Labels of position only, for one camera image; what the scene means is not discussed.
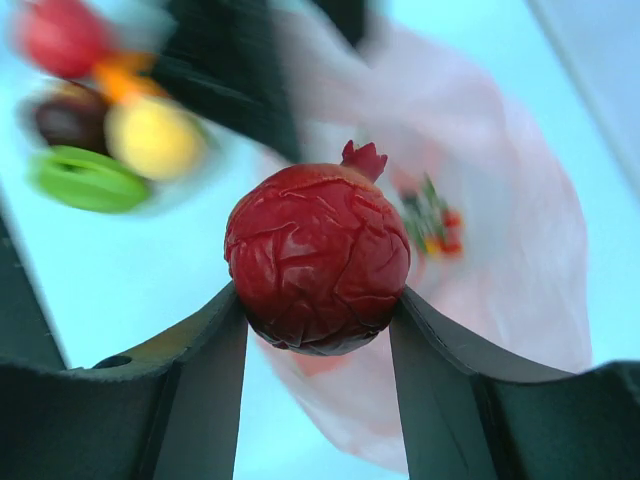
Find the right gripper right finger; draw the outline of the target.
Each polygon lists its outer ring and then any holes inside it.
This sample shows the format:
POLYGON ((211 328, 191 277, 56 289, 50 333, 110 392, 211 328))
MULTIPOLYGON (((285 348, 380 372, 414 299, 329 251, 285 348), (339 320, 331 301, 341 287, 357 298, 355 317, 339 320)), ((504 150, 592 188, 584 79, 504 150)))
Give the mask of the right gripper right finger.
POLYGON ((635 479, 639 365, 581 374, 509 352, 405 290, 390 326, 413 479, 635 479))

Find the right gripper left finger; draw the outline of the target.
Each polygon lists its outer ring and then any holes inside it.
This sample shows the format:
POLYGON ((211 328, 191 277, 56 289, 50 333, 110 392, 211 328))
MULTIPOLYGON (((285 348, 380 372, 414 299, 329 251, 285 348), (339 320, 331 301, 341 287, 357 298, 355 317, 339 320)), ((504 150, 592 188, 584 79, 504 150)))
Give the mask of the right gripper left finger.
POLYGON ((1 362, 5 479, 229 479, 247 323, 232 286, 92 368, 1 362))

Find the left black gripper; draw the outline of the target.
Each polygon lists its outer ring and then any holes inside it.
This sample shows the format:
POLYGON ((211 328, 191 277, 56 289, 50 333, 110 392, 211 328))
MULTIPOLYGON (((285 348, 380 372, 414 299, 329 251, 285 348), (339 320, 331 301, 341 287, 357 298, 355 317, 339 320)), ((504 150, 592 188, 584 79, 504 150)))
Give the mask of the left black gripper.
POLYGON ((152 78, 289 163, 334 161, 327 127, 358 96, 367 1, 167 1, 152 78))

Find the fake yellow fruit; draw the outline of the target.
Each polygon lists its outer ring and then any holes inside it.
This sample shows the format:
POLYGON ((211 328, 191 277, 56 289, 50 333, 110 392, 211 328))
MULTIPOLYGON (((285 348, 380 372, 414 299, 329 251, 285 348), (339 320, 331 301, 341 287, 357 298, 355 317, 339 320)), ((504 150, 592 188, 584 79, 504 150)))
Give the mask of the fake yellow fruit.
POLYGON ((113 106, 104 130, 112 156, 152 181, 171 181, 189 173, 207 150, 194 117, 159 97, 130 97, 113 106))

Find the fake orange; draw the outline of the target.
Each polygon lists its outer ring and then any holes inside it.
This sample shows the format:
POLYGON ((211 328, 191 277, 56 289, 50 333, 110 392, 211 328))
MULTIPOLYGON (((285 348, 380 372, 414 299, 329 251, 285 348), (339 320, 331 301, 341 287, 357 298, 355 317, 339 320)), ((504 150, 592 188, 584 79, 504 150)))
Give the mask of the fake orange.
POLYGON ((93 77, 111 103, 138 95, 167 97, 166 91, 150 76, 155 59, 149 52, 121 51, 97 63, 93 77))

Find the pink plastic bag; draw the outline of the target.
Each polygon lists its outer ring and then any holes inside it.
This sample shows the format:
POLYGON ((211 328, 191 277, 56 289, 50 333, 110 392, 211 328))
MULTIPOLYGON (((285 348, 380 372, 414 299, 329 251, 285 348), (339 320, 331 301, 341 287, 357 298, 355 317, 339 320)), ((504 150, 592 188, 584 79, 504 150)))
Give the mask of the pink plastic bag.
POLYGON ((380 15, 358 50, 318 14, 279 8, 272 21, 306 159, 373 143, 392 203, 431 180, 460 213, 461 252, 413 244, 409 286, 506 350, 587 369, 586 224, 533 117, 463 55, 380 15))

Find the fake dark purple fruit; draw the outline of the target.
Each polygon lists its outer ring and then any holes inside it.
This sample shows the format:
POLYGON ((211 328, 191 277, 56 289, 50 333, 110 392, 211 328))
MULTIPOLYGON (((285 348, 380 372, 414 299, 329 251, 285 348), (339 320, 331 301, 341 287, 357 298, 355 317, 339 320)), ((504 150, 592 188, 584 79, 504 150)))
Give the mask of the fake dark purple fruit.
POLYGON ((50 146, 71 146, 108 155, 104 133, 109 104, 77 82, 58 83, 30 106, 36 132, 50 146))

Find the fake red apple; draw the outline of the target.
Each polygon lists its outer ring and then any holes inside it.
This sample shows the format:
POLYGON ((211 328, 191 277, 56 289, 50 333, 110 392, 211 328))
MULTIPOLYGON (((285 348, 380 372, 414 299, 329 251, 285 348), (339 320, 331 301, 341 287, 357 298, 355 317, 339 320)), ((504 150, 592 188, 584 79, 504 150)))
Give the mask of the fake red apple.
POLYGON ((115 50, 110 25, 84 1, 27 1, 13 27, 21 52, 58 78, 83 78, 115 50))

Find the fake cherry tomatoes bunch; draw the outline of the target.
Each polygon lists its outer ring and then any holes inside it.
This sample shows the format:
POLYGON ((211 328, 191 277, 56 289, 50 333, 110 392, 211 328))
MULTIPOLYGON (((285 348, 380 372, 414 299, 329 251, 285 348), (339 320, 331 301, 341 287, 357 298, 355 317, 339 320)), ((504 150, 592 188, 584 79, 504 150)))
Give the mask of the fake cherry tomatoes bunch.
POLYGON ((404 225, 418 258, 456 258, 464 251, 461 213, 438 194, 428 175, 414 190, 400 194, 404 225))

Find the fake green star fruit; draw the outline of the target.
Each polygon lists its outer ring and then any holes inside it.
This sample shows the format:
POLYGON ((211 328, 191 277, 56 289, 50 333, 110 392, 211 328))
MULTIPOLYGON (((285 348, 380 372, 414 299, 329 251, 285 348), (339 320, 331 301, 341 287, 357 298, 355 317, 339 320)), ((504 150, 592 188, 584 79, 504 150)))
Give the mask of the fake green star fruit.
POLYGON ((144 179, 109 156, 70 146, 33 156, 30 180, 46 196, 76 209, 126 213, 152 196, 144 179))

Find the fake red pomegranate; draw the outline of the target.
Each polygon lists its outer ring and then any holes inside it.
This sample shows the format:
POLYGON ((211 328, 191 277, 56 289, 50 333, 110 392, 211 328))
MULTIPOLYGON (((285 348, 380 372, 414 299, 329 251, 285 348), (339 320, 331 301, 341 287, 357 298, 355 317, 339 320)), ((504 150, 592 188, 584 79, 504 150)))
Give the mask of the fake red pomegranate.
POLYGON ((344 355, 389 325, 411 252, 375 184, 386 163, 374 143, 349 141, 341 163, 283 168, 232 210, 224 258, 251 326, 271 346, 344 355))

